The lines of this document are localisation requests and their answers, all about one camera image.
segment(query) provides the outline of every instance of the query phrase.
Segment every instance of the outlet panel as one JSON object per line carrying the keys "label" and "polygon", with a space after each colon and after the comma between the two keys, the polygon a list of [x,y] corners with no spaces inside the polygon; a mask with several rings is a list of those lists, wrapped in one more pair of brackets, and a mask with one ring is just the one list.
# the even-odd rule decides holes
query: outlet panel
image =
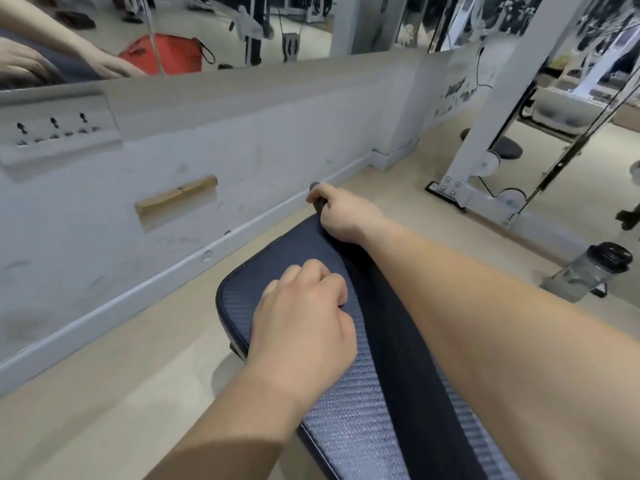
{"label": "outlet panel", "polygon": [[0,107],[0,163],[6,166],[119,140],[104,96]]}

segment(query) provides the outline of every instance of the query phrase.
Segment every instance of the wooden block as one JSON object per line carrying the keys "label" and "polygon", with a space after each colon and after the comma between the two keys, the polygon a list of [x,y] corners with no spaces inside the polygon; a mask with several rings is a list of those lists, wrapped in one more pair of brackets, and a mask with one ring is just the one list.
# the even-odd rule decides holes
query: wooden block
{"label": "wooden block", "polygon": [[208,175],[176,189],[136,202],[134,206],[139,218],[147,217],[151,214],[161,212],[177,202],[201,194],[206,190],[213,189],[217,184],[217,177],[215,175]]}

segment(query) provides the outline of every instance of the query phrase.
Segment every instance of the beige floor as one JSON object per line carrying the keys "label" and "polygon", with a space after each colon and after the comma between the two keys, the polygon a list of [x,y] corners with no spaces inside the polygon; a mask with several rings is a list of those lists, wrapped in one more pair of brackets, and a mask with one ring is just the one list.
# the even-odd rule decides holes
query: beige floor
{"label": "beige floor", "polygon": [[[423,191],[452,153],[464,118],[423,137],[386,173],[366,169],[345,186],[389,216],[515,277],[537,284],[556,266]],[[301,210],[148,310],[0,400],[3,480],[140,480],[240,368],[214,305],[221,279],[309,216]],[[640,338],[640,310],[617,298],[580,306]],[[319,479],[293,441],[272,480]]]}

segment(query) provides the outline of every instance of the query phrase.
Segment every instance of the white wall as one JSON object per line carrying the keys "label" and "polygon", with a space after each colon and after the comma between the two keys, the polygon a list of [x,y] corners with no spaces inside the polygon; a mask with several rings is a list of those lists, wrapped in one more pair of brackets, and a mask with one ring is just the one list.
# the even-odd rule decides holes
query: white wall
{"label": "white wall", "polygon": [[[122,144],[0,169],[0,394],[260,233],[252,219],[283,202],[270,219],[295,210],[302,201],[290,198],[313,180],[347,178],[378,145],[393,151],[405,112],[386,116],[389,92],[425,56],[392,51],[103,84]],[[413,91],[423,89],[413,85],[404,98]],[[39,92],[49,93],[60,89]],[[419,120],[404,131],[411,139],[424,115],[410,116]],[[215,194],[140,225],[134,202],[208,174],[220,181]],[[203,264],[198,252],[212,242],[220,246]]]}

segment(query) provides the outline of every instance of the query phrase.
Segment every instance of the reflected hand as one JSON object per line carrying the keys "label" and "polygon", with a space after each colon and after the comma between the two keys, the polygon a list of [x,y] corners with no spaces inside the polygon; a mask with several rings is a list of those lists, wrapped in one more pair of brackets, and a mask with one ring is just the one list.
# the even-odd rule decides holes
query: reflected hand
{"label": "reflected hand", "polygon": [[245,372],[290,394],[307,411],[357,354],[347,286],[318,260],[290,266],[265,289],[253,315]]}
{"label": "reflected hand", "polygon": [[114,55],[107,54],[94,45],[80,50],[79,55],[103,79],[147,75],[135,65]]}
{"label": "reflected hand", "polygon": [[61,82],[60,72],[38,51],[0,37],[0,80]]}
{"label": "reflected hand", "polygon": [[384,222],[382,211],[375,204],[347,190],[318,184],[309,192],[307,202],[314,203],[320,198],[327,200],[320,223],[340,241],[362,245],[368,229]]}

